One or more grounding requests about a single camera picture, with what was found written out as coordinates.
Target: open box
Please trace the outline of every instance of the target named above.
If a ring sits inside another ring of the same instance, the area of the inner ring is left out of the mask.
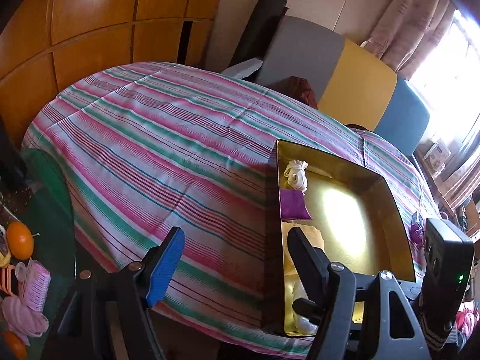
[[[289,188],[283,172],[290,160],[306,161],[305,205],[325,241],[330,261],[352,272],[376,275],[390,270],[397,279],[415,281],[409,242],[397,205],[385,179],[373,171],[318,149],[277,140],[268,161],[266,193],[265,281],[262,329],[270,334],[301,337],[293,320],[296,271],[285,275],[280,215],[281,188]],[[353,320],[361,320],[357,303]]]

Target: bright window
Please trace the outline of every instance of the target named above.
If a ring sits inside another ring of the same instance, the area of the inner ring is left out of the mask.
[[[430,109],[435,134],[460,146],[480,115],[480,30],[459,11],[411,84]]]

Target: orange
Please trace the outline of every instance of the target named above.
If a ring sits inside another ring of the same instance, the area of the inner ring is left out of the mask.
[[[18,360],[25,360],[27,358],[27,349],[15,333],[8,330],[4,333],[4,338],[11,352]]]
[[[27,260],[32,257],[32,233],[22,222],[15,221],[8,225],[7,242],[10,252],[19,260]]]

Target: bedsheet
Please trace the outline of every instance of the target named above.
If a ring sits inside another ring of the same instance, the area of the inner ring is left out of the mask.
[[[260,330],[266,162],[276,139],[361,164],[387,181],[407,227],[438,217],[412,164],[374,133],[349,130],[259,85],[171,63],[107,69],[69,86],[23,140],[61,166],[78,241],[108,271],[140,260],[172,226],[184,255],[155,309],[257,352],[304,357],[309,339]],[[418,278],[420,253],[410,243]]]

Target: purple packet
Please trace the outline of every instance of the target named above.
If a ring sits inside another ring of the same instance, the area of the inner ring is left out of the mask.
[[[282,221],[311,219],[305,206],[303,192],[299,190],[280,190],[280,214],[282,215]]]
[[[417,245],[423,246],[423,218],[418,211],[412,215],[410,224],[410,239]]]

